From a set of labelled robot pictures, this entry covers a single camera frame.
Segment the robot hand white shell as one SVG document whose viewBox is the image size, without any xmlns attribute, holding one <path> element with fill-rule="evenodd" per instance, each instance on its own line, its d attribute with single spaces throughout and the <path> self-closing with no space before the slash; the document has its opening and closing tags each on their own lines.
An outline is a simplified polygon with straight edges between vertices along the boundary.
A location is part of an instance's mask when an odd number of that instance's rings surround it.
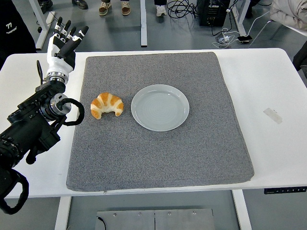
<svg viewBox="0 0 307 230">
<path fill-rule="evenodd" d="M 48 73 L 61 72 L 68 76 L 75 68 L 75 49 L 84 39 L 89 27 L 84 26 L 77 30 L 69 29 L 71 21 L 67 21 L 62 27 L 62 17 L 59 17 L 50 37 L 47 48 Z"/>
</svg>

